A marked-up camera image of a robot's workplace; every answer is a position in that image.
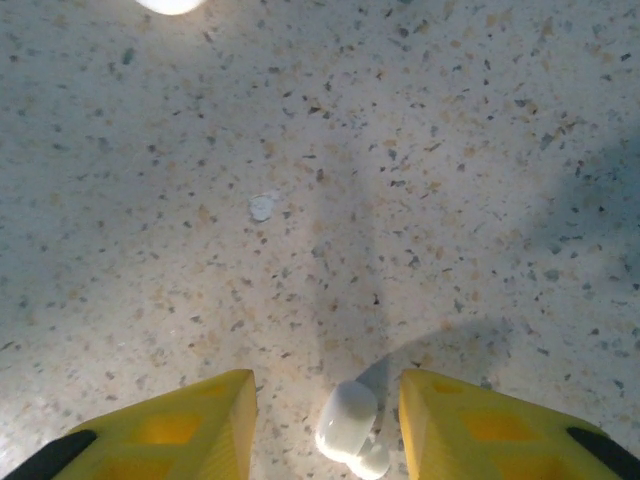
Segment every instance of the terrazzo floor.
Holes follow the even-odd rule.
[[[313,429],[358,376],[407,478],[413,366],[640,455],[637,10],[0,2],[0,475],[237,367],[253,479],[352,478]]]

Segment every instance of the floor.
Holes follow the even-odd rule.
[[[0,475],[236,367],[254,479],[354,378],[407,478],[413,366],[640,455],[635,5],[0,2]]]

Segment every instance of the yellow plastic part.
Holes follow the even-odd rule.
[[[55,480],[247,480],[257,414],[234,370],[74,428],[98,438]]]
[[[411,480],[619,480],[566,432],[584,420],[425,370],[405,370],[400,427]]]

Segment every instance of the white earbud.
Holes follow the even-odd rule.
[[[143,7],[162,15],[182,15],[196,9],[206,0],[136,0]]]
[[[338,385],[322,409],[316,428],[316,446],[327,458],[345,463],[363,480],[377,480],[389,470],[389,450],[372,441],[371,428],[378,401],[358,382]]]

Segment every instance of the speckled floor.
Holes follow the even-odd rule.
[[[0,474],[235,367],[255,479],[344,478],[312,429],[359,375],[406,478],[413,365],[640,455],[635,5],[0,2]]]

